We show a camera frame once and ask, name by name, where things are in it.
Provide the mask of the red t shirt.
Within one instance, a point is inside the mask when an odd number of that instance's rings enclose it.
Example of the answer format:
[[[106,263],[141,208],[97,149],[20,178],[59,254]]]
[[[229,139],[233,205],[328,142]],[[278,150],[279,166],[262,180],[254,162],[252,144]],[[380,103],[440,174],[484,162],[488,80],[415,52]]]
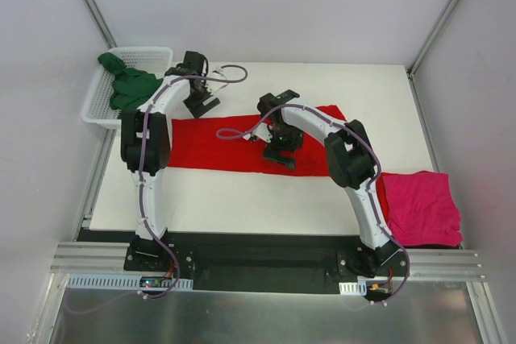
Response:
[[[216,136],[222,128],[245,131],[254,126],[258,114],[225,118],[173,119],[173,146],[168,166],[224,172],[253,172],[280,176],[328,177],[323,146],[309,135],[292,157],[294,169],[265,160],[265,142],[245,139],[223,140]]]

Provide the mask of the pink t shirt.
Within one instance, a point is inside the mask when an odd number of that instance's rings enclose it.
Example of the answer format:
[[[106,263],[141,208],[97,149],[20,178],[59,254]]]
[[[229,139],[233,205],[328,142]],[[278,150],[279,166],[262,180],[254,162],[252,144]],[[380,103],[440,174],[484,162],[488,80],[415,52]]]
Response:
[[[460,212],[452,199],[449,176],[440,172],[384,172],[389,203],[388,227],[405,247],[463,242]]]

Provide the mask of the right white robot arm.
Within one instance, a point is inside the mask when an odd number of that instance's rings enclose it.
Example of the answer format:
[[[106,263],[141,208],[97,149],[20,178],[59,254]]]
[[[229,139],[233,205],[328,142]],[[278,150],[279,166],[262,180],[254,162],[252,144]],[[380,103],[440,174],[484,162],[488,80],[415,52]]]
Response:
[[[253,135],[266,142],[265,160],[294,169],[296,161],[290,154],[302,146],[305,135],[323,146],[329,176],[346,192],[359,226],[360,249],[347,259],[347,269],[367,278],[388,270],[398,245],[377,199],[379,162],[363,124],[304,105],[290,89],[277,96],[265,94],[257,109],[265,123]]]

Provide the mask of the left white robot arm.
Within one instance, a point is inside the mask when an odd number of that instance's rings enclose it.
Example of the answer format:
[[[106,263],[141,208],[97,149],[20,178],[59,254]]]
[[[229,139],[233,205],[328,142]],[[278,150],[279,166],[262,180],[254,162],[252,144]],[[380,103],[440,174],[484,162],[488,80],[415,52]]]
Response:
[[[171,259],[170,250],[159,242],[167,232],[160,207],[163,174],[173,147],[172,113],[183,105],[200,118],[220,103],[206,86],[208,75],[208,59],[187,51],[147,100],[121,114],[121,159],[131,172],[138,196],[135,237],[154,242],[144,249],[142,259],[155,271],[166,268]]]

